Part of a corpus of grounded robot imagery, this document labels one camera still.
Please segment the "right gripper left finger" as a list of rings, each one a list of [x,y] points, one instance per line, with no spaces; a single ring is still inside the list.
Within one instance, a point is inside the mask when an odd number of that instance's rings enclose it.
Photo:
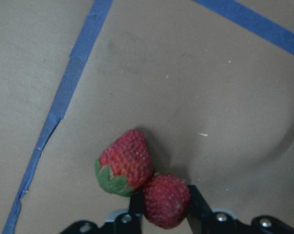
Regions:
[[[136,216],[142,216],[145,212],[145,200],[142,190],[138,190],[130,197],[129,213]]]

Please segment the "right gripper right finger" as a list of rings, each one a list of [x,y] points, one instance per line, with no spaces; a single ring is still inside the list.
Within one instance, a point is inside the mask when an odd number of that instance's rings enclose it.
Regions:
[[[187,222],[190,229],[208,229],[208,220],[213,211],[195,185],[188,185],[188,188],[190,192],[190,208]]]

